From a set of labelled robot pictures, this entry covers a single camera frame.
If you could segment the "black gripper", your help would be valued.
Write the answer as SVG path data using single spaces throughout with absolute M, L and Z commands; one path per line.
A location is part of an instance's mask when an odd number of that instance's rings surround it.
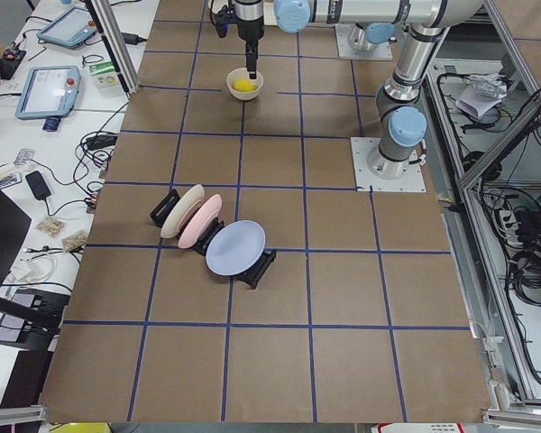
M 262 18 L 256 20 L 237 20 L 239 37 L 245 41 L 246 70 L 249 79 L 257 78 L 258 41 L 262 38 Z

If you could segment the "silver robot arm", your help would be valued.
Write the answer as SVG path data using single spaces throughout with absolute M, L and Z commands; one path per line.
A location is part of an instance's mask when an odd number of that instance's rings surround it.
M 283 32 L 302 31 L 309 23 L 400 23 L 407 20 L 409 1 L 275 1 L 273 13 Z M 244 41 L 245 66 L 250 78 L 257 77 L 259 40 L 264 35 L 262 1 L 229 1 L 214 17 L 218 36 L 227 27 L 237 27 Z
M 408 25 L 393 73 L 376 97 L 383 136 L 369 156 L 375 175 L 396 180 L 406 172 L 410 154 L 426 133 L 426 118 L 414 104 L 429 63 L 448 29 L 470 18 L 481 5 L 481 1 L 378 1 L 370 8 L 385 21 Z

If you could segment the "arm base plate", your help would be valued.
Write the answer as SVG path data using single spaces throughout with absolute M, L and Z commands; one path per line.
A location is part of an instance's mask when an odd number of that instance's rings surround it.
M 425 160 L 413 150 L 406 161 L 386 160 L 379 149 L 380 138 L 352 137 L 355 188 L 359 192 L 426 193 L 422 173 Z
M 347 60 L 391 61 L 391 23 L 339 23 L 335 26 L 338 57 Z

